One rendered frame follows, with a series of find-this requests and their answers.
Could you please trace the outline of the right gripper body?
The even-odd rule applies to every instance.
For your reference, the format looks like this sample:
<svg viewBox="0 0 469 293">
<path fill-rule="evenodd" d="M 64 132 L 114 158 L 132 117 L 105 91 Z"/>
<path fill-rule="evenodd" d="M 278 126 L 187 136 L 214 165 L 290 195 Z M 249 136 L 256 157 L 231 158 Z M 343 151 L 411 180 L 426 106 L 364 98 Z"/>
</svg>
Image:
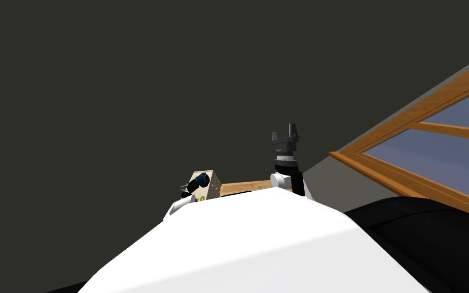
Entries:
<svg viewBox="0 0 469 293">
<path fill-rule="evenodd" d="M 292 154 L 297 150 L 297 143 L 299 142 L 299 138 L 279 138 L 278 141 L 272 142 L 272 146 L 275 149 L 277 155 L 280 154 Z"/>
</svg>

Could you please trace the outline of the wooden table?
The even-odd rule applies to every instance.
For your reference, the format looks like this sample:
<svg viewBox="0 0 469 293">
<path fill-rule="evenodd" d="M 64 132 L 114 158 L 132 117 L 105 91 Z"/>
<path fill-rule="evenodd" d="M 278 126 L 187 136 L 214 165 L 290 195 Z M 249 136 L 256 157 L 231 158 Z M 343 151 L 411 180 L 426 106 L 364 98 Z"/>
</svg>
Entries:
<svg viewBox="0 0 469 293">
<path fill-rule="evenodd" d="M 220 197 L 244 191 L 256 191 L 272 188 L 270 180 L 222 184 Z"/>
</svg>

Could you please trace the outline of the beige printed box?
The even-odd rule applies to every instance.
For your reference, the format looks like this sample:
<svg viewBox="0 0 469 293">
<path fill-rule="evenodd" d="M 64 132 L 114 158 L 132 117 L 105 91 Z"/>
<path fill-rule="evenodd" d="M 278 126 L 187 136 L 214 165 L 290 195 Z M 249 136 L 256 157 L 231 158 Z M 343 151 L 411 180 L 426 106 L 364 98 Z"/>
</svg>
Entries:
<svg viewBox="0 0 469 293">
<path fill-rule="evenodd" d="M 221 190 L 221 182 L 218 179 L 218 176 L 213 170 L 205 170 L 205 171 L 195 171 L 191 178 L 190 181 L 195 179 L 195 177 L 199 176 L 201 173 L 206 173 L 209 178 L 210 182 L 209 184 L 203 188 L 203 187 L 198 187 L 192 194 L 195 195 L 197 201 L 204 201 L 204 200 L 209 200 L 212 198 L 218 198 L 220 196 L 220 190 Z"/>
</svg>

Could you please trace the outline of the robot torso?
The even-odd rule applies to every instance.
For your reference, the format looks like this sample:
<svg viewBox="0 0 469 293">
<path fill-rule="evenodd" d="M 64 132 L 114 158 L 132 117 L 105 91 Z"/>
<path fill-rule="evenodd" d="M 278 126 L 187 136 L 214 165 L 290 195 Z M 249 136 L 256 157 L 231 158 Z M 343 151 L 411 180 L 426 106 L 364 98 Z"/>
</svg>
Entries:
<svg viewBox="0 0 469 293">
<path fill-rule="evenodd" d="M 270 188 L 189 203 L 79 293 L 428 293 L 347 215 Z"/>
</svg>

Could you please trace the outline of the wooden framed window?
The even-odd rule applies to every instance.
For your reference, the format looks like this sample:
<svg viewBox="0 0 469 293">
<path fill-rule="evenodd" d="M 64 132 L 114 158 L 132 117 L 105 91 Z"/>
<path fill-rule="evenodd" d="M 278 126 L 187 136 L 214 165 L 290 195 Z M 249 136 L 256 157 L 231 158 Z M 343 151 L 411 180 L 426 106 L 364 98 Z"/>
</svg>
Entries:
<svg viewBox="0 0 469 293">
<path fill-rule="evenodd" d="M 469 65 L 331 156 L 398 195 L 469 213 Z"/>
</svg>

